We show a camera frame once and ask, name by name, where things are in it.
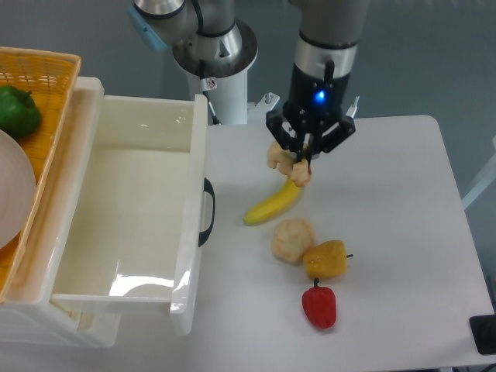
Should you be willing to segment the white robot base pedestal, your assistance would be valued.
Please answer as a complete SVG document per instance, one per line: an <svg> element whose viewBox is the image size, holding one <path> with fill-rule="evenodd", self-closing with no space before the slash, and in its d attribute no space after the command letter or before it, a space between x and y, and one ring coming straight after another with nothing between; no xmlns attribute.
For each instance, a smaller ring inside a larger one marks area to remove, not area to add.
<svg viewBox="0 0 496 372"><path fill-rule="evenodd" d="M221 36L195 33L175 43L172 51L188 79L190 96L207 98L210 125L247 123L248 71L258 43L246 23L237 19Z"/></svg>

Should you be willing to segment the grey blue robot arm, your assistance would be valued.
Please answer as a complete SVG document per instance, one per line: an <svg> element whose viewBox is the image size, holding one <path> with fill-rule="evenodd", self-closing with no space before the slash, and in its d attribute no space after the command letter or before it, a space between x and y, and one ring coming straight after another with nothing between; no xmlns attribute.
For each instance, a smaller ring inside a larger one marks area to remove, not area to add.
<svg viewBox="0 0 496 372"><path fill-rule="evenodd" d="M297 1L301 22L288 98L265 123L297 160L329 153L355 133L343 97L367 16L366 1ZM254 31L232 1L134 1L129 18L152 50L171 48L192 95L204 95L213 125L248 119L247 71L257 58Z"/></svg>

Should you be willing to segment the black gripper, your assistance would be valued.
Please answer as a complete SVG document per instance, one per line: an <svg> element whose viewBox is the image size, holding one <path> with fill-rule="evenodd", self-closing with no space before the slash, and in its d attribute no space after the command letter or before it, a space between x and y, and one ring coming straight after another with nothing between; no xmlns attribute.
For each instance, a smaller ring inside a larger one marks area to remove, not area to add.
<svg viewBox="0 0 496 372"><path fill-rule="evenodd" d="M282 110L266 114L266 127L282 149L295 153L296 163L306 154L310 167L321 152L329 153L356 131L341 107L349 78L334 78L334 72L332 61L318 77L294 66L288 100Z"/></svg>

